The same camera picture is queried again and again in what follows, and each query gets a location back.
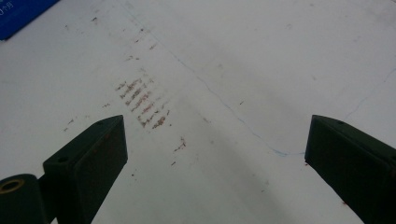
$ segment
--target blue object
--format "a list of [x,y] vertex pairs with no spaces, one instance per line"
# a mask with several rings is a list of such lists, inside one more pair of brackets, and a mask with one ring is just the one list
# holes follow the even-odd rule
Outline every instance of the blue object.
[[59,0],[0,0],[0,40],[6,40]]

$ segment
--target hole in clamp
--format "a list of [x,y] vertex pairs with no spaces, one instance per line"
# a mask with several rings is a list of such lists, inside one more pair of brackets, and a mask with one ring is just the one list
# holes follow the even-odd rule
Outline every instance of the hole in clamp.
[[12,179],[8,180],[6,183],[0,185],[0,194],[10,193],[18,188],[22,187],[24,184],[23,179]]

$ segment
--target stain mark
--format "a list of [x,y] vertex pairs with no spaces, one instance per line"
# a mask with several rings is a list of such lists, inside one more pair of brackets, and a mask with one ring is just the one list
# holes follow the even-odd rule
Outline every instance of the stain mark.
[[146,121],[143,121],[141,116],[137,117],[137,120],[139,120],[140,124],[143,126],[143,128],[145,128],[146,125],[152,121],[155,115],[156,114],[152,114],[149,119],[146,119]]
[[157,123],[154,124],[154,126],[152,127],[152,129],[156,129],[157,127],[163,125],[164,122],[165,122],[165,117],[162,116],[162,117],[157,121]]
[[139,79],[135,80],[131,85],[128,85],[127,90],[124,92],[123,95],[120,95],[120,98],[121,99],[125,98],[126,94],[128,94],[130,91],[132,91],[138,82],[142,83],[142,79],[139,78]]
[[122,87],[124,87],[126,85],[126,81],[121,83],[117,88],[116,91],[119,91]]
[[155,46],[157,46],[157,43],[153,44],[151,47],[149,47],[150,50],[154,49]]
[[142,91],[142,88],[137,89],[134,94],[131,96],[131,99],[129,99],[127,102],[125,102],[126,105],[129,105],[134,98],[136,98],[136,96]]
[[165,103],[163,103],[163,105],[161,106],[161,109],[165,108],[165,105],[167,105],[169,103],[169,101],[166,101]]
[[206,123],[211,123],[212,121],[208,120],[207,118],[203,118]]
[[177,149],[175,149],[174,152],[177,152],[181,149],[186,148],[186,140],[184,140],[183,137],[180,137],[180,142],[181,142],[181,145]]
[[125,59],[125,62],[128,62],[130,60],[132,60],[134,58],[134,56],[130,55],[127,59]]
[[148,91],[144,95],[142,95],[139,99],[139,101],[134,105],[134,108],[131,110],[131,112],[134,112],[142,103],[146,102],[146,100],[149,98],[151,95],[151,91]]
[[93,18],[91,21],[93,21],[94,23],[95,23],[95,25],[97,25],[98,24],[98,19],[95,17],[95,18]]
[[143,109],[142,115],[149,112],[149,110],[154,106],[154,102],[151,102],[146,108]]

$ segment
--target black plastic part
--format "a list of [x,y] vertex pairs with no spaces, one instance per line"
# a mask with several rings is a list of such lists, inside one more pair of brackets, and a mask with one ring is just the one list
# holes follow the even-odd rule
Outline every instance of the black plastic part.
[[0,223],[49,223],[34,175],[14,175],[0,181]]
[[128,160],[122,116],[103,119],[44,162],[0,181],[0,223],[91,223]]
[[128,160],[122,116],[94,123],[44,162],[60,224],[91,223]]
[[305,161],[364,223],[396,223],[396,150],[336,119],[314,115]]

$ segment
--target white surface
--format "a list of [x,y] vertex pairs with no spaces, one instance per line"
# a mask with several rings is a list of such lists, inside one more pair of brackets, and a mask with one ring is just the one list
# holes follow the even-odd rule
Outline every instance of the white surface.
[[395,40],[390,0],[63,0],[0,44],[0,178],[122,114],[93,223],[361,223],[305,144],[320,114],[396,147]]

